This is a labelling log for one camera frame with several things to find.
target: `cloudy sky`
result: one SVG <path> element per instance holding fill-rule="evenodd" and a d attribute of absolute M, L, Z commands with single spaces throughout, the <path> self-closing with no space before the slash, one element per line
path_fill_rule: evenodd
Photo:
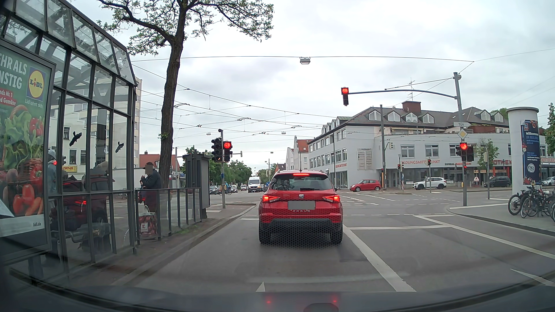
<path fill-rule="evenodd" d="M 295 135 L 299 139 L 313 138 L 320 134 L 323 123 L 338 115 L 352 116 L 380 104 L 391 107 L 407 99 L 404 92 L 351 95 L 350 105 L 345 107 L 340 87 L 356 92 L 397 87 L 410 80 L 443 79 L 470 64 L 405 58 L 316 58 L 322 56 L 475 61 L 462 72 L 463 108 L 533 106 L 539 108 L 540 125 L 547 126 L 548 104 L 555 100 L 553 1 L 273 3 L 274 30 L 268 40 L 254 41 L 219 23 L 212 26 L 206 40 L 191 38 L 185 42 L 183 57 L 288 57 L 183 59 L 178 81 L 184 87 L 178 86 L 176 101 L 190 105 L 174 111 L 174 146 L 179 154 L 192 145 L 198 150 L 210 149 L 210 141 L 222 128 L 225 139 L 233 141 L 233 151 L 243 151 L 242 158 L 237 155 L 234 159 L 256 170 L 266 168 L 264 160 L 283 163 Z M 94 21 L 111 19 L 110 12 L 100 9 L 98 2 L 76 0 L 72 4 Z M 134 29 L 130 29 L 114 36 L 127 44 L 133 34 Z M 552 50 L 501 57 L 544 49 Z M 135 75 L 143 80 L 145 91 L 141 153 L 159 152 L 162 97 L 149 93 L 162 95 L 164 79 L 147 71 L 165 76 L 168 53 L 164 48 L 155 57 L 132 57 Z M 298 57 L 312 59 L 309 65 L 301 65 Z M 437 83 L 417 88 L 429 89 Z M 185 87 L 236 102 L 182 90 Z M 454 94 L 453 80 L 432 90 Z M 432 94 L 418 95 L 415 100 L 422 102 L 423 109 L 452 112 L 457 107 L 455 100 Z"/>

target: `car hood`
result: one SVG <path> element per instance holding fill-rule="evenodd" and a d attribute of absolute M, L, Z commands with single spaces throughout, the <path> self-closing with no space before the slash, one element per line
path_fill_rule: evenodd
<path fill-rule="evenodd" d="M 30 311 L 532 311 L 549 310 L 555 288 L 536 281 L 518 285 L 480 284 L 422 292 L 249 292 L 178 295 L 128 286 L 90 286 L 45 291 L 32 287 L 16 297 Z"/>

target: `advertising column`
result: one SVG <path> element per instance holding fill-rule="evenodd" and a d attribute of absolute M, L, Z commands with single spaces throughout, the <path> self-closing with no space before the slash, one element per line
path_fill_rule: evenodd
<path fill-rule="evenodd" d="M 3 260 L 48 249 L 44 130 L 53 65 L 0 43 L 0 250 Z"/>
<path fill-rule="evenodd" d="M 532 181 L 539 182 L 538 112 L 535 107 L 507 109 L 511 134 L 512 191 L 525 189 Z"/>

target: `white suv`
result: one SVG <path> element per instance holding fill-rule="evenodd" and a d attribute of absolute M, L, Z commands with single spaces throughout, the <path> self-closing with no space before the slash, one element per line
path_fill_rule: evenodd
<path fill-rule="evenodd" d="M 412 187 L 414 187 L 415 189 L 425 189 L 430 187 L 430 183 L 431 187 L 438 189 L 442 189 L 447 186 L 447 181 L 445 181 L 445 179 L 432 177 L 427 178 L 424 181 L 416 182 L 412 185 Z"/>

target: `tree trunk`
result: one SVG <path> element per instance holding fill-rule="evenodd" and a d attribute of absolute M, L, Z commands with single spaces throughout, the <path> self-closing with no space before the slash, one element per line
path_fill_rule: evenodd
<path fill-rule="evenodd" d="M 173 108 L 182 51 L 183 41 L 178 42 L 178 40 L 176 40 L 176 42 L 171 46 L 168 69 L 166 70 L 164 103 L 162 104 L 162 126 L 160 127 L 160 167 L 158 168 L 162 178 L 163 188 L 167 188 L 169 185 L 170 168 L 172 165 Z"/>

